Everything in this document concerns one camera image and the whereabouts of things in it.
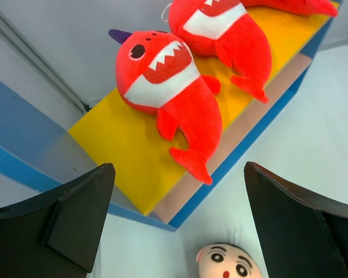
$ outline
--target black eye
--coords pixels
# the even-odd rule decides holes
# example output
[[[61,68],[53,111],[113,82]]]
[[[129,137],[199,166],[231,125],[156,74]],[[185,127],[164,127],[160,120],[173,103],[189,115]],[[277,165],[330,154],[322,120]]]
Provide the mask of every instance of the black eye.
[[[130,57],[133,58],[133,60],[137,60],[142,58],[145,52],[146,50],[143,45],[136,45],[130,51]]]
[[[221,255],[219,253],[214,253],[211,255],[211,260],[213,260],[215,262],[223,262],[224,257],[223,257],[223,255]]]
[[[243,265],[240,265],[240,264],[236,265],[236,271],[238,275],[240,275],[241,277],[246,277],[248,275],[248,271]]]

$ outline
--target thick black eyebrow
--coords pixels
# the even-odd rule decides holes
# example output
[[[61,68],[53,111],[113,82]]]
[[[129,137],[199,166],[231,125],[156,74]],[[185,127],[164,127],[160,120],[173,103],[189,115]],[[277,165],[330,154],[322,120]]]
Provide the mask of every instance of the thick black eyebrow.
[[[214,246],[214,247],[211,247],[211,249],[221,249],[223,250],[224,252],[227,252],[227,250],[221,246]]]
[[[248,259],[246,259],[244,256],[238,256],[240,259],[243,259],[244,261],[246,261],[248,263],[248,265],[250,266],[250,268],[253,268],[253,266],[251,265],[250,261]]]

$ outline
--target string loop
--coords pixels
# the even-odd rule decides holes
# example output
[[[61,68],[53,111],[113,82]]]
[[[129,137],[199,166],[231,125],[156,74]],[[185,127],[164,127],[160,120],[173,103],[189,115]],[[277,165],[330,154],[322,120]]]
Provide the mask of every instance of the string loop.
[[[172,3],[173,3],[173,2],[169,3],[169,4],[165,7],[164,11],[163,11],[162,14],[161,14],[161,19],[162,19],[163,22],[168,22],[168,21],[169,21],[169,16],[168,16],[167,19],[164,19],[164,14],[165,14],[165,12],[170,8],[170,6],[172,5]]]

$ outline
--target open mouth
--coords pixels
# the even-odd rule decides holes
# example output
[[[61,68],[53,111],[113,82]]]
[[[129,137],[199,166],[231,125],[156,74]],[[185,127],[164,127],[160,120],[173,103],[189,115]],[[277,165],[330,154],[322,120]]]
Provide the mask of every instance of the open mouth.
[[[188,49],[180,42],[174,41],[156,55],[143,75],[150,83],[160,84],[180,73],[191,62],[192,57]]]
[[[206,0],[200,12],[207,16],[218,16],[240,3],[240,0]]]

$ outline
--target cartoon character plush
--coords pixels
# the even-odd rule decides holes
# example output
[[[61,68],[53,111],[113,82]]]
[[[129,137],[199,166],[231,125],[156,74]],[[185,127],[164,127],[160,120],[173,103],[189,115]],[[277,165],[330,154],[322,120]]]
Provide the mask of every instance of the cartoon character plush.
[[[174,0],[169,10],[171,31],[199,55],[218,56],[239,75],[231,81],[266,103],[264,86],[271,74],[268,39],[246,6],[267,5],[297,14],[336,15],[328,0]]]
[[[201,76],[183,40],[159,31],[133,34],[110,30],[121,47],[116,60],[117,89],[132,108],[157,115],[157,130],[171,141],[180,129],[188,150],[169,153],[196,179],[211,184],[206,163],[222,135],[222,118],[214,94],[220,82]]]
[[[208,245],[196,257],[200,278],[261,278],[255,261],[241,248],[225,243]]]

